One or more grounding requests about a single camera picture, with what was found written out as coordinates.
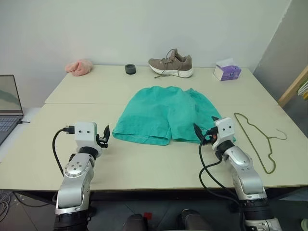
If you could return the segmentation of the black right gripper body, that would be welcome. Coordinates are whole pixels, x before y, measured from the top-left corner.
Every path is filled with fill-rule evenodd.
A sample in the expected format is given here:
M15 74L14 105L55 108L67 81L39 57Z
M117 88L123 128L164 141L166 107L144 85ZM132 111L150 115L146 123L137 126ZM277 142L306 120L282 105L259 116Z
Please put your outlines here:
M218 137L218 129L217 128L211 128L209 130L206 131L205 135L204 135L204 141L203 141L203 145L213 145Z

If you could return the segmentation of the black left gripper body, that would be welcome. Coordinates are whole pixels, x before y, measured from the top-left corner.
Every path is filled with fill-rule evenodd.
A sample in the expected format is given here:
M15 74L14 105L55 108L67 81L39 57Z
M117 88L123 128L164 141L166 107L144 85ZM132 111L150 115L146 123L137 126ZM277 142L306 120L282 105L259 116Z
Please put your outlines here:
M99 134L96 135L96 142L100 146L100 142L108 143L108 139L104 139L103 137L100 137Z

